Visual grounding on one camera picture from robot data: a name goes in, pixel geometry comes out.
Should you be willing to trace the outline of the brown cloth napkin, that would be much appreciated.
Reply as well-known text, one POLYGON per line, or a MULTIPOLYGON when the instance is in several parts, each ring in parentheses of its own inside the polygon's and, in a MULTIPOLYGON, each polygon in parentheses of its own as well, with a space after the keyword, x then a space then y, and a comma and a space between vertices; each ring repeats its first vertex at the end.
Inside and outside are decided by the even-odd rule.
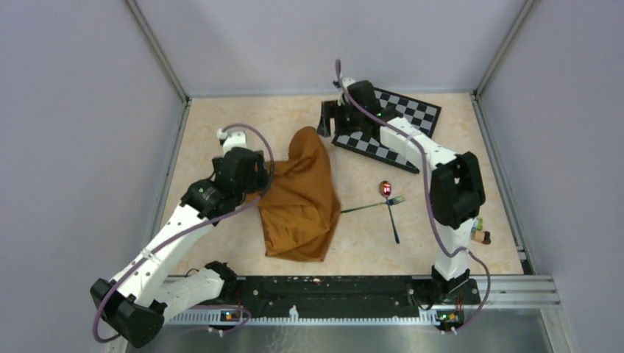
POLYGON ((297 262, 325 259, 341 215, 330 157, 316 130, 303 127, 274 163, 268 192, 258 202, 265 255, 297 262))

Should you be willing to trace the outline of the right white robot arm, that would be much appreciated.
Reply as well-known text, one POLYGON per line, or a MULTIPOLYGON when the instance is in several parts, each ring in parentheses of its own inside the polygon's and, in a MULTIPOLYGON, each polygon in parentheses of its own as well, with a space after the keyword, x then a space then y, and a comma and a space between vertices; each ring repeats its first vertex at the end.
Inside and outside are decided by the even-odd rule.
POLYGON ((342 77, 333 84, 339 96, 322 102, 317 132, 335 146, 422 173, 425 206, 440 248, 431 292, 437 301, 451 303, 469 280, 470 233, 486 201, 478 158, 431 138, 440 107, 375 88, 368 80, 342 77))

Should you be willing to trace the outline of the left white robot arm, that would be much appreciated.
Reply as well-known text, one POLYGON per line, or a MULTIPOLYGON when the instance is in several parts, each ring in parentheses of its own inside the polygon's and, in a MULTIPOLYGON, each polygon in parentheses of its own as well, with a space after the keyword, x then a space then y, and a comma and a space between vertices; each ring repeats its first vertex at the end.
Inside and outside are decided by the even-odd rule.
POLYGON ((219 129, 217 137, 222 154, 213 159, 213 173, 191 183, 165 225, 123 270, 92 284, 96 342, 122 338, 141 348, 187 309, 211 299, 226 304, 235 297, 235 272, 219 261, 166 283, 201 238, 256 205, 271 187, 274 154, 256 128, 231 124, 219 129))

